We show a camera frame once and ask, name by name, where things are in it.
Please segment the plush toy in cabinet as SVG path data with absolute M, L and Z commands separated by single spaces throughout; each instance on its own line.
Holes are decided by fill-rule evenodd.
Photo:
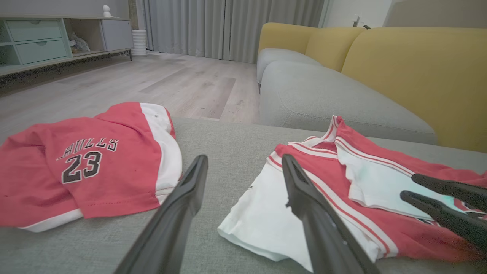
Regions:
M 78 37 L 74 31 L 68 34 L 68 43 L 73 54 L 90 51 L 88 43 L 82 38 Z

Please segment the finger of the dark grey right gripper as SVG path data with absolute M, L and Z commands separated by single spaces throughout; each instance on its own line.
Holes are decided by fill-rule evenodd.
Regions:
M 452 196 L 473 208 L 487 213 L 487 188 L 452 180 L 442 180 L 422 174 L 413 174 L 413 182 L 442 195 Z
M 440 201 L 412 191 L 402 191 L 400 198 L 427 213 L 442 227 L 466 239 L 480 251 L 487 252 L 487 222 L 459 213 Z

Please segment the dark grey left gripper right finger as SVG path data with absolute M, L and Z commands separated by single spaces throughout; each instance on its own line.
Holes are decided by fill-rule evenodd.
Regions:
M 282 156 L 287 207 L 301 220 L 314 274 L 380 274 L 298 161 Z

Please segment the red white striped jersey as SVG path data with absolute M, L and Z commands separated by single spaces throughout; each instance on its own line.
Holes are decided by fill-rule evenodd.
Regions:
M 388 257 L 449 262 L 482 258 L 472 244 L 399 195 L 414 191 L 459 213 L 487 220 L 481 210 L 412 180 L 413 174 L 420 173 L 487 188 L 487 171 L 478 174 L 454 169 L 382 148 L 348 126 L 341 116 L 333 116 L 323 137 L 279 144 L 218 227 L 220 236 L 270 260 L 290 258 L 312 271 L 302 222 L 285 206 L 284 154 L 296 158 L 372 261 Z

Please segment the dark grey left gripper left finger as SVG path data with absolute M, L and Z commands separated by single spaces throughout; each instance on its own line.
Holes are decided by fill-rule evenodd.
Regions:
M 202 206 L 207 170 L 208 157 L 198 155 L 114 274 L 179 274 L 191 222 Z

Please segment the pale green TV cabinet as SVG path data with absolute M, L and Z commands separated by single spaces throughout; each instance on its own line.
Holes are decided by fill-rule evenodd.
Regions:
M 88 43 L 89 52 L 71 52 L 72 31 Z M 128 19 L 0 14 L 0 76 L 114 53 L 131 55 L 133 48 Z

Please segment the grey pleated curtain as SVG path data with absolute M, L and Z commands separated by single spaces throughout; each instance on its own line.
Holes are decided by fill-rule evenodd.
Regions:
M 318 27 L 330 0 L 141 0 L 148 49 L 254 64 L 268 22 Z

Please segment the red Bulls 23 shorts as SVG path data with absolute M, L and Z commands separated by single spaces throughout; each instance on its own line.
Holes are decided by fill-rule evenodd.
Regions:
M 124 102 L 35 124 L 0 146 L 0 227 L 44 232 L 159 207 L 182 174 L 169 111 Z

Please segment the yellow and grey sofa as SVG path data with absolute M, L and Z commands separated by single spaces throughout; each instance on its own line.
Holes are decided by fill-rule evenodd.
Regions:
M 266 23 L 260 123 L 487 153 L 487 29 Z

